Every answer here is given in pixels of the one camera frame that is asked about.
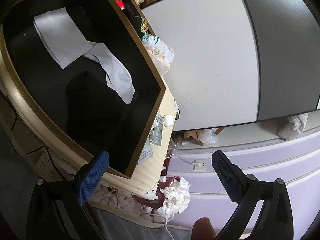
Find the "operator fingertip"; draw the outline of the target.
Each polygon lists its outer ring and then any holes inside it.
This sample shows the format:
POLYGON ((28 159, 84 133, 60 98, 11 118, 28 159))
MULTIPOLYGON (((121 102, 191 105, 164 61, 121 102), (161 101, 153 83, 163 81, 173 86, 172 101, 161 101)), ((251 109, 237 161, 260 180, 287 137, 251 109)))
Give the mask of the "operator fingertip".
POLYGON ((216 237, 216 232, 212 227, 210 219, 203 217, 198 219, 192 228, 192 240, 213 240, 216 237))

